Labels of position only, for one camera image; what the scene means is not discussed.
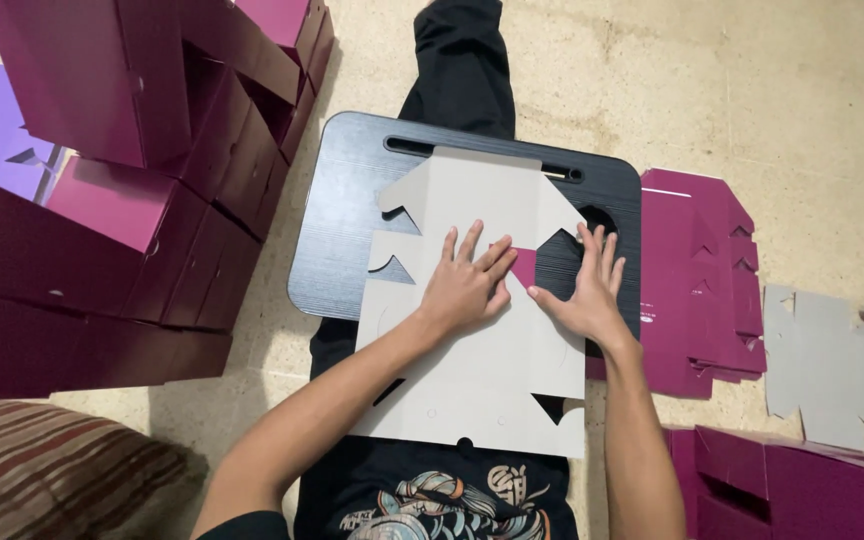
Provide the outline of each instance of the finger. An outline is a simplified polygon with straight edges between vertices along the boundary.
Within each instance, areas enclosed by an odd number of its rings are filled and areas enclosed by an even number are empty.
[[[602,264],[599,266],[599,275],[601,276],[602,283],[605,285],[609,284],[609,277],[612,276],[612,264],[616,259],[617,241],[618,234],[610,232],[606,237],[606,247],[602,250]]]
[[[509,246],[511,245],[512,237],[508,234],[502,236],[497,242],[488,248],[488,251],[482,253],[482,256],[475,261],[475,269],[479,272],[488,271],[492,268],[493,264],[496,264],[498,258],[502,257],[502,254],[505,253],[505,250],[509,249]]]
[[[512,295],[509,294],[509,289],[505,288],[505,279],[502,279],[495,286],[495,294],[486,303],[486,319],[491,319],[498,315],[509,304],[510,300],[512,300]]]
[[[618,289],[622,287],[622,270],[625,269],[625,257],[620,256],[615,262],[615,268],[612,269],[611,277],[608,282],[608,292],[612,298],[618,297]]]
[[[465,235],[465,240],[462,240],[462,245],[459,246],[459,254],[456,256],[456,261],[469,262],[473,259],[475,244],[478,243],[480,235],[482,235],[482,220],[476,219]]]
[[[455,257],[455,240],[459,238],[459,229],[451,227],[445,235],[445,243],[441,246],[441,259],[443,261],[452,261]]]
[[[543,289],[542,287],[536,287],[532,285],[528,289],[529,296],[535,300],[535,303],[538,304],[540,308],[546,311],[546,313],[551,314],[555,318],[561,318],[563,313],[563,309],[566,307],[566,303],[562,300],[559,300],[555,297],[554,294]]]
[[[512,263],[516,261],[516,257],[518,256],[519,252],[516,250],[505,251],[505,253],[502,254],[502,257],[488,269],[488,280],[492,283],[501,280],[502,276],[505,276],[505,273],[509,271],[509,268],[512,267]]]
[[[602,249],[602,243],[600,242],[599,247],[595,247],[595,238],[593,233],[586,227],[585,223],[579,223],[579,237],[582,238],[582,246],[584,248],[584,253],[582,255],[582,268],[579,269],[579,276],[594,276],[596,269],[596,262],[598,260],[599,250]]]

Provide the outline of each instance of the left hand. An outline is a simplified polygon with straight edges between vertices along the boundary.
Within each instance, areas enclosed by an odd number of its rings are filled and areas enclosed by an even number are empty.
[[[455,253],[455,241],[459,231],[456,227],[450,228],[441,248],[441,260],[415,312],[443,338],[478,327],[495,317],[512,300],[505,287],[505,274],[517,255],[516,250],[509,249],[512,238],[508,234],[502,236],[473,262],[473,251],[482,235],[482,227],[482,221],[475,220],[462,240],[458,254]],[[493,288],[495,294],[490,299]]]

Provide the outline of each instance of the floor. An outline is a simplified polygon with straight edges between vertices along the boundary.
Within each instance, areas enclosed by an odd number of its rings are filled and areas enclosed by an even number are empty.
[[[285,284],[318,134],[345,110],[394,117],[416,75],[412,19],[426,0],[329,0],[338,36],[325,91],[252,277],[225,376],[54,394],[70,409],[173,439],[216,463],[249,423],[301,387],[315,317]],[[762,283],[864,301],[864,1],[508,0],[518,137],[725,178],[755,220]],[[586,393],[588,458],[570,501],[604,538],[604,388]],[[716,382],[708,401],[655,396],[663,422],[796,436],[762,382]],[[296,490],[286,500],[295,512]],[[191,527],[195,508],[169,537]]]

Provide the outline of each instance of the right hand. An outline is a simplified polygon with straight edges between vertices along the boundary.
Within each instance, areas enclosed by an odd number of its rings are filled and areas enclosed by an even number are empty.
[[[618,236],[614,232],[609,234],[603,248],[605,227],[601,225],[595,227],[593,234],[585,223],[579,223],[579,235],[585,253],[579,275],[575,276],[572,298],[559,300],[537,286],[529,287],[529,296],[570,331],[596,342],[604,353],[614,354],[636,342],[616,303],[625,257],[613,265]]]

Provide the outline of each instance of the striped cushion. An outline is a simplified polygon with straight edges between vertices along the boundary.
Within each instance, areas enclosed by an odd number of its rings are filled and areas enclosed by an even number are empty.
[[[0,538],[100,536],[186,467],[181,448],[121,423],[0,400]]]

